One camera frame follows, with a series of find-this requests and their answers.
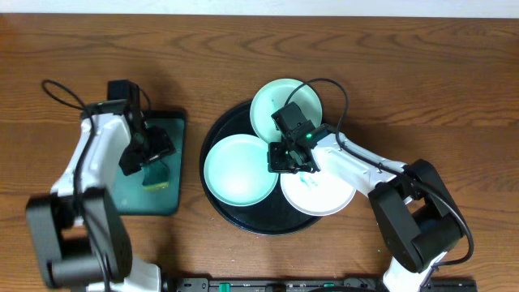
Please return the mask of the green and yellow sponge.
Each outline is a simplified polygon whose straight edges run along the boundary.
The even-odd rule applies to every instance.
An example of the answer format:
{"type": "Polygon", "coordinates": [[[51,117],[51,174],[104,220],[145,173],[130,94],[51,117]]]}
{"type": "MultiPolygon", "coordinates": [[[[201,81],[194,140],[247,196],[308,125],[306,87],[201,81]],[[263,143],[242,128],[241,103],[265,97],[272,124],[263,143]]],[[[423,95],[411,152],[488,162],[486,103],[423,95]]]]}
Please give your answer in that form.
{"type": "Polygon", "coordinates": [[[142,187],[145,191],[155,191],[169,186],[169,167],[163,161],[155,161],[142,168],[144,179],[142,187]]]}

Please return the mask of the mint green plate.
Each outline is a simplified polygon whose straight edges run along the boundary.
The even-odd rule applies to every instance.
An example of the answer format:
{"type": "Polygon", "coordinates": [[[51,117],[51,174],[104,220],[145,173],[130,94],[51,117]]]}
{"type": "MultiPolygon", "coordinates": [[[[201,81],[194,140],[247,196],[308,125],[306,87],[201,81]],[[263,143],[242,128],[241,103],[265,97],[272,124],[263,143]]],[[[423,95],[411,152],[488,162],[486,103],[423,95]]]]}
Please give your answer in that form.
{"type": "Polygon", "coordinates": [[[279,175],[268,171],[268,144],[261,138],[236,134],[218,141],[204,160],[203,178],[222,203],[248,207],[264,200],[279,175]]]}

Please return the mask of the mint plate with stain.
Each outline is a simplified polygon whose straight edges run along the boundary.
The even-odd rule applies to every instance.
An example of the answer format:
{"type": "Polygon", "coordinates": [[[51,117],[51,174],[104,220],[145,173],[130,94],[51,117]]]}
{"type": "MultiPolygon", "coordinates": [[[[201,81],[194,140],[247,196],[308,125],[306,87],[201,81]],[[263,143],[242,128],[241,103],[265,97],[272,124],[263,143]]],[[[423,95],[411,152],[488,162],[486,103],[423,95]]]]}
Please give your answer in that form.
{"type": "MultiPolygon", "coordinates": [[[[272,114],[285,105],[289,95],[300,84],[302,81],[297,79],[276,79],[255,94],[250,109],[251,125],[266,143],[281,141],[281,132],[276,128],[272,114]]],[[[290,100],[299,106],[315,127],[322,123],[323,108],[317,93],[310,86],[299,89],[290,100]]]]}

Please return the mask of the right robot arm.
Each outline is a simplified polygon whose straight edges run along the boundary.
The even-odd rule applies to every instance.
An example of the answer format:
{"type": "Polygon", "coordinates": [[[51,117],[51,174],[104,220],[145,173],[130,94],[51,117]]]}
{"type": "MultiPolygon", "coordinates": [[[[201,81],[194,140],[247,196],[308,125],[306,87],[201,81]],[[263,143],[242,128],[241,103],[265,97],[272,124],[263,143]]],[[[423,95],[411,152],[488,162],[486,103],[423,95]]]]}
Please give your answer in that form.
{"type": "Polygon", "coordinates": [[[298,210],[302,192],[288,186],[297,175],[321,175],[315,191],[328,208],[317,217],[343,209],[358,191],[375,215],[385,246],[392,255],[379,291],[422,291],[446,254],[462,238],[473,237],[436,168],[428,161],[391,161],[348,140],[328,124],[287,127],[281,141],[268,145],[268,169],[281,174],[285,198],[298,210]]]}

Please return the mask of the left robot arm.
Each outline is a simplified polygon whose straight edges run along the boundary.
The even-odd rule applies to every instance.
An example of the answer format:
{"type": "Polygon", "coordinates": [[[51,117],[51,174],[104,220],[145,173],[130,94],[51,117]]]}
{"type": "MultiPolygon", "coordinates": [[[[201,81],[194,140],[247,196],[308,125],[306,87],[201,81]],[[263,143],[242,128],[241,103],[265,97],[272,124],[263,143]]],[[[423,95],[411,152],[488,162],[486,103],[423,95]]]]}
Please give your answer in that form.
{"type": "Polygon", "coordinates": [[[165,291],[161,268],[134,257],[110,191],[174,151],[164,130],[147,127],[138,104],[84,107],[81,137],[48,195],[29,199],[25,215],[44,283],[50,289],[165,291]]]}

